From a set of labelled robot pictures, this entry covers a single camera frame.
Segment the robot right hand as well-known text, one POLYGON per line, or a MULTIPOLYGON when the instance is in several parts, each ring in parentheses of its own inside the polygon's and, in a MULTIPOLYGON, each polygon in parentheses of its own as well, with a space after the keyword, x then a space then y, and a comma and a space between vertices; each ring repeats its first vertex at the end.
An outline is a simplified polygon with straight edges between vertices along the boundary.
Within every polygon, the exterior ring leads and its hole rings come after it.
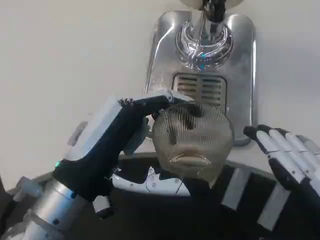
POLYGON ((267 156, 278 182, 302 197, 305 206, 320 210, 320 146, 283 128, 246 126, 243 134, 267 156))

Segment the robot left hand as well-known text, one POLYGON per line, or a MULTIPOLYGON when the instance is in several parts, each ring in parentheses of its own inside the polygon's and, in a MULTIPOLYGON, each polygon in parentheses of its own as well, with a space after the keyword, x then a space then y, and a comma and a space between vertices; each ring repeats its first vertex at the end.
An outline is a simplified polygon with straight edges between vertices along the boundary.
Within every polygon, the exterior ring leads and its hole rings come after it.
POLYGON ((174 102, 170 90, 138 99, 110 97, 89 120, 75 144, 52 172, 55 180, 93 201, 118 165, 120 153, 131 155, 148 136, 148 116, 174 102))

